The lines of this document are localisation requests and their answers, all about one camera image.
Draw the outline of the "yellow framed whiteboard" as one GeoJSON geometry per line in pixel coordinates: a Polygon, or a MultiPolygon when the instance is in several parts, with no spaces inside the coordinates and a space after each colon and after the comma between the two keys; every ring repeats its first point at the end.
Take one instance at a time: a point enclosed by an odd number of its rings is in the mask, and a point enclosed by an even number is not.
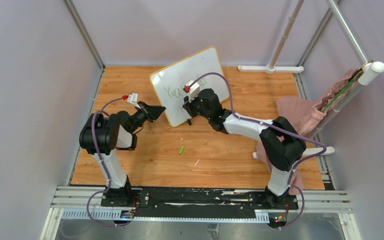
{"type": "Polygon", "coordinates": [[[224,74],[218,51],[214,46],[198,51],[149,76],[160,104],[166,107],[164,112],[171,127],[178,127],[190,118],[182,108],[184,97],[187,95],[183,88],[189,81],[207,73],[224,74]]]}

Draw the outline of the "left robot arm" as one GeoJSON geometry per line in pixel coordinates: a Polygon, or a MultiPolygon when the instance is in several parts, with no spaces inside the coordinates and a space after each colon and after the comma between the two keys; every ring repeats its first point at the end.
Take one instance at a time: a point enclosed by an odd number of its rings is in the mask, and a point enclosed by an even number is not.
{"type": "Polygon", "coordinates": [[[103,110],[93,113],[79,134],[80,147],[93,156],[105,177],[106,192],[101,201],[105,207],[126,207],[139,198],[122,169],[117,151],[135,150],[140,128],[145,122],[155,122],[166,107],[139,101],[135,109],[132,115],[124,110],[109,116],[103,110]]]}

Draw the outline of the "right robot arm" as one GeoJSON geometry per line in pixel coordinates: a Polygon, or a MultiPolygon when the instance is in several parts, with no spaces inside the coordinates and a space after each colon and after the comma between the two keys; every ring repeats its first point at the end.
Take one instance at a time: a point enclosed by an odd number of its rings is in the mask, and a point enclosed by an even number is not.
{"type": "Polygon", "coordinates": [[[266,159],[272,165],[270,180],[264,190],[265,201],[272,209],[281,207],[290,189],[293,165],[307,148],[290,122],[282,116],[269,121],[236,114],[222,107],[211,88],[192,90],[186,86],[183,90],[187,95],[182,107],[192,118],[201,116],[217,132],[245,136],[262,144],[266,159]]]}

